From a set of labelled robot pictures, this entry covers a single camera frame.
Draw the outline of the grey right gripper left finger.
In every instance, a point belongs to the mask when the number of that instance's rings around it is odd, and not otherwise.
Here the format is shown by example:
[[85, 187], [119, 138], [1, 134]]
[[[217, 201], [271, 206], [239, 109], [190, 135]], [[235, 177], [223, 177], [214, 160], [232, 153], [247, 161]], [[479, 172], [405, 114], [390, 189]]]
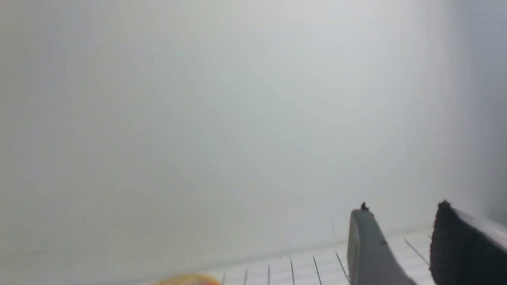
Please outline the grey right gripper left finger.
[[400, 266], [373, 213], [362, 202], [350, 213], [348, 279], [351, 285], [414, 285]]

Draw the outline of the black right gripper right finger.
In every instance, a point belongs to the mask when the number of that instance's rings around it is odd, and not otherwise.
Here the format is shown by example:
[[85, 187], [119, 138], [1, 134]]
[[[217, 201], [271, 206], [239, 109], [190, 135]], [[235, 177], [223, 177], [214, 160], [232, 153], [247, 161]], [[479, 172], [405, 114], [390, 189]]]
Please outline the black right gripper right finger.
[[447, 200], [440, 202], [429, 269], [437, 285], [505, 285], [506, 227], [455, 209]]

